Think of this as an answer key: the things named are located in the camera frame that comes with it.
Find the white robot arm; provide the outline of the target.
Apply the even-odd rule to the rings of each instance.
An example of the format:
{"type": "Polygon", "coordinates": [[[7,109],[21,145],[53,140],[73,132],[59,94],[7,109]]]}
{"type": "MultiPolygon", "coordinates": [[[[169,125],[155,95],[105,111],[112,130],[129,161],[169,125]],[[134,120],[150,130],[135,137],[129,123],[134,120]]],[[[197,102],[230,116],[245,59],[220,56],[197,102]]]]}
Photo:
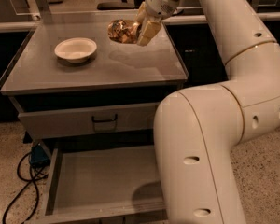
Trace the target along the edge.
{"type": "MultiPolygon", "coordinates": [[[[159,105],[154,147],[170,224],[246,224],[231,148],[280,125],[280,45],[246,0],[199,0],[228,79],[159,105]]],[[[140,42],[179,0],[145,0],[140,42]]]]}

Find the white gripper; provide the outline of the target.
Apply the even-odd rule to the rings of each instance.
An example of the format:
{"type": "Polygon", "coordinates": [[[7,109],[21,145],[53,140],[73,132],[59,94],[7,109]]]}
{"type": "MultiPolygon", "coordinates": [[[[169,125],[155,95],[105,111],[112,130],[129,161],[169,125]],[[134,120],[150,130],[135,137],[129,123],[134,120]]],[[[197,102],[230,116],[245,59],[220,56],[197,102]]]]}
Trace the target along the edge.
{"type": "Polygon", "coordinates": [[[179,4],[179,0],[145,0],[138,8],[135,20],[140,23],[137,44],[146,46],[161,29],[161,20],[146,18],[147,14],[156,18],[170,17],[179,4]]]}

